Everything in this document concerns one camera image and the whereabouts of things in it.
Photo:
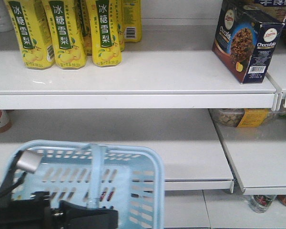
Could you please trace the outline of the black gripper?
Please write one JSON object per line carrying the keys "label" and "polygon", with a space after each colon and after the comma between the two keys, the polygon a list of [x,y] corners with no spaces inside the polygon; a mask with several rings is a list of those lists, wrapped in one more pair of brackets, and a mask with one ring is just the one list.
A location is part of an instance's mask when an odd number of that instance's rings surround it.
{"label": "black gripper", "polygon": [[51,208],[50,193],[36,191],[30,199],[0,197],[0,229],[116,229],[118,211],[86,208],[61,201],[59,210]]}

